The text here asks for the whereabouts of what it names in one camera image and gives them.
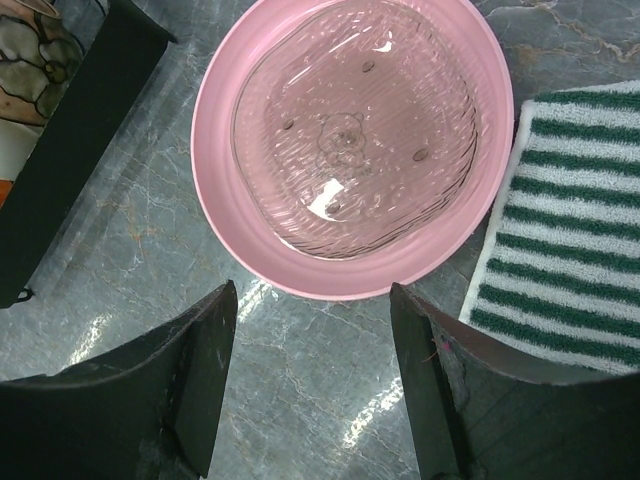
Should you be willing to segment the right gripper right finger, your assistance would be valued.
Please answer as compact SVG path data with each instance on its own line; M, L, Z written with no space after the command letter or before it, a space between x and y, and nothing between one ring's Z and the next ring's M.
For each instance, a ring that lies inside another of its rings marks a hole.
M542 360L439 311L389 295L424 479L635 479L639 377Z

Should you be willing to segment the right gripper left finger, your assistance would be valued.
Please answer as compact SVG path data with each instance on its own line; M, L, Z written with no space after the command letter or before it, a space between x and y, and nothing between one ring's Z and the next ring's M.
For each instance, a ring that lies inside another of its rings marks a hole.
M1 384L4 479L201 479L236 330L233 282L56 375Z

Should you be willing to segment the orange mug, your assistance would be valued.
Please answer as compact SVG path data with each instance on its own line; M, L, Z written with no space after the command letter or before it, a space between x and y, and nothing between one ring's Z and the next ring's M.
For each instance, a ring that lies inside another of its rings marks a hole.
M5 203L11 188L13 186L13 182L10 180L0 180L0 207Z

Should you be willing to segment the pink plate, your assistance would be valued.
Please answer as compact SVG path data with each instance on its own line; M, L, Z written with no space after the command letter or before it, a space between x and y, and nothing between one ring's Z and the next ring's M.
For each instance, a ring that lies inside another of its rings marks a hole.
M266 282L304 298L342 301L412 283L447 261L479 226L506 171L514 133L509 69L494 31L469 1L414 1L443 29L467 74L480 80L480 110L491 131L480 136L480 164L461 196L417 232L370 255L323 260L277 239L259 215L232 158L233 101L249 70L277 41L326 7L324 1L258 1L233 25L206 70L191 129L191 158L202 209L225 248Z

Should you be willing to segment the clear glass plate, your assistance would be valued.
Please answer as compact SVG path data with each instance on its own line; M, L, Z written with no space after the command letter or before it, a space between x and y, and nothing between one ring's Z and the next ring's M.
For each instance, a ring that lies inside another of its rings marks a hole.
M396 1L341 1L250 71L232 111L241 177L271 232L325 260L364 256L458 196L481 130L439 31Z

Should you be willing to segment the brown bowl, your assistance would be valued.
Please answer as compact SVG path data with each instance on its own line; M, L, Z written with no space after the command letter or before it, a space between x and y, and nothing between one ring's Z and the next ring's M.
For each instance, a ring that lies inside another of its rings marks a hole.
M83 60L48 1L1 3L1 118L43 127Z

